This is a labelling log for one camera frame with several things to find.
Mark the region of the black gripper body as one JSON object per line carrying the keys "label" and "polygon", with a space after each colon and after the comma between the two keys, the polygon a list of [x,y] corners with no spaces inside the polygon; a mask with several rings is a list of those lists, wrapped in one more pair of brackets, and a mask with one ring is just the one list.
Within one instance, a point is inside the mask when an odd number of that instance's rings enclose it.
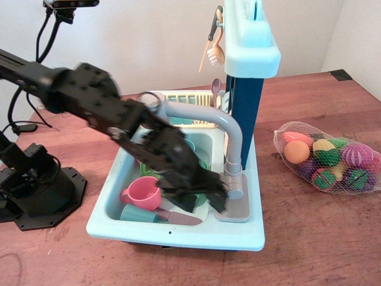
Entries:
{"label": "black gripper body", "polygon": [[226,191],[217,173],[203,169],[197,156],[189,148],[156,150],[156,171],[161,173],[157,186],[164,195],[204,194]]}

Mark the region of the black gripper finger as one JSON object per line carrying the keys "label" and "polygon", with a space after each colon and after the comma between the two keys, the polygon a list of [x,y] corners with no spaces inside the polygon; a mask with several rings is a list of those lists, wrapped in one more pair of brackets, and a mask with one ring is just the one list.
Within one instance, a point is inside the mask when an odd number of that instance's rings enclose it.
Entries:
{"label": "black gripper finger", "polygon": [[226,191],[208,193],[208,200],[210,202],[210,206],[218,213],[223,213],[226,210],[227,198],[228,194]]}
{"label": "black gripper finger", "polygon": [[195,194],[180,194],[169,196],[168,201],[186,212],[193,212],[197,196]]}

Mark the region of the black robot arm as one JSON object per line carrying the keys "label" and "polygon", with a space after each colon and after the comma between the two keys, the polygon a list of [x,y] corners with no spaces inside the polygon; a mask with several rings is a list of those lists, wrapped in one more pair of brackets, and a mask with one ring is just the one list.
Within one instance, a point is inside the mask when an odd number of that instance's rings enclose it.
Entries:
{"label": "black robot arm", "polygon": [[109,135],[133,157],[159,172],[157,185],[188,212],[195,194],[204,194],[218,212],[226,208],[226,186],[203,169],[185,134],[141,102],[122,100],[109,74],[88,63],[51,69],[1,51],[1,78],[38,97],[52,113],[70,113]]}

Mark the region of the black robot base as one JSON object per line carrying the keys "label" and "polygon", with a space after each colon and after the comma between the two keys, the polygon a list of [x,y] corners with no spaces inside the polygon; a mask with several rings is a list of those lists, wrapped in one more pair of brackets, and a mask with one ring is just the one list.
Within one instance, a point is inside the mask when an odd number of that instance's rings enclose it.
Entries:
{"label": "black robot base", "polygon": [[78,209],[86,179],[48,153],[43,145],[22,150],[1,135],[1,222],[22,231],[51,228]]}

